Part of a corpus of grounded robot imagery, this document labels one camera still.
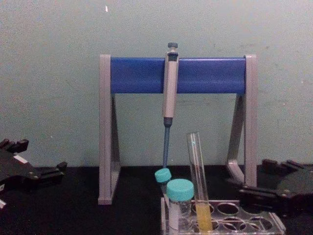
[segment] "black table surface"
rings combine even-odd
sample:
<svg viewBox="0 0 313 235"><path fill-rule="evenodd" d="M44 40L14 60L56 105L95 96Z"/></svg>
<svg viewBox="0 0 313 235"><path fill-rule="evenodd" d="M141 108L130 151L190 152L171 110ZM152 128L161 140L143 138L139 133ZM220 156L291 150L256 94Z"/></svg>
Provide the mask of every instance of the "black table surface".
<svg viewBox="0 0 313 235"><path fill-rule="evenodd" d="M160 167L123 167L113 204L99 206L97 167L70 167L62 184L25 193L1 195L0 235L159 235L161 192L154 172ZM170 166L173 178L190 178L188 166ZM235 200L224 166L206 166L209 197ZM258 185L271 187L259 173ZM282 218L288 235L313 234L313 215Z"/></svg>

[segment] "teal screw cap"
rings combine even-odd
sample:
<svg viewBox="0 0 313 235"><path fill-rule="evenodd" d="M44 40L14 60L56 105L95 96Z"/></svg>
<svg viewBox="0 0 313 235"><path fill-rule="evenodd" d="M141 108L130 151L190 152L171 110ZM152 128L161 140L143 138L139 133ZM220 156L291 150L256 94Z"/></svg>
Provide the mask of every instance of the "teal screw cap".
<svg viewBox="0 0 313 235"><path fill-rule="evenodd" d="M188 201L194 196L194 185L185 179L171 180L167 183L166 194L172 201Z"/></svg>
<svg viewBox="0 0 313 235"><path fill-rule="evenodd" d="M155 177L158 183L163 183L170 180L172 175L168 168L162 168L155 172Z"/></svg>

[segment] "yellow liquid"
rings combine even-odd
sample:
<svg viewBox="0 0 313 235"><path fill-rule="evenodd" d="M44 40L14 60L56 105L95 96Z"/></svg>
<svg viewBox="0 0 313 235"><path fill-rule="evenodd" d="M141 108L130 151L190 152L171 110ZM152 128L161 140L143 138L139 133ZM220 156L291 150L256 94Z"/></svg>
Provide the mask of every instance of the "yellow liquid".
<svg viewBox="0 0 313 235"><path fill-rule="evenodd" d="M211 231L212 220L211 220L211 211L208 204L196 204L197 219L200 231Z"/></svg>

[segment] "gray stand leg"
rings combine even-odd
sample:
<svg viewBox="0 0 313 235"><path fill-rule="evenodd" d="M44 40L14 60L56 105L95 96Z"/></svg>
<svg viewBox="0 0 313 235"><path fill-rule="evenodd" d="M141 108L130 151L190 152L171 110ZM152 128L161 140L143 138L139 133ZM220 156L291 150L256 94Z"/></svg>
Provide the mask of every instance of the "gray stand leg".
<svg viewBox="0 0 313 235"><path fill-rule="evenodd" d="M116 111L111 95L111 56L99 63L99 205L112 203L120 172Z"/></svg>
<svg viewBox="0 0 313 235"><path fill-rule="evenodd" d="M236 97L226 167L234 180L251 187L257 186L257 106L256 56L246 55L246 94ZM243 125L245 174L242 173L237 162Z"/></svg>

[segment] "pipette stand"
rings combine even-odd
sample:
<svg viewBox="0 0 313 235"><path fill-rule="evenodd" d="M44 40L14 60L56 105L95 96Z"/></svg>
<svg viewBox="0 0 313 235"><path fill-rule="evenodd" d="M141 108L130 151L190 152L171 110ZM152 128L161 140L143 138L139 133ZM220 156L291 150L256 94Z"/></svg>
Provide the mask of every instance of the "pipette stand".
<svg viewBox="0 0 313 235"><path fill-rule="evenodd" d="M164 58L117 58L100 55L99 63L99 205L112 203L120 172L116 93L163 93ZM226 161L234 180L256 187L257 62L239 58L180 58L178 93L237 94ZM245 174L237 156L244 129Z"/></svg>

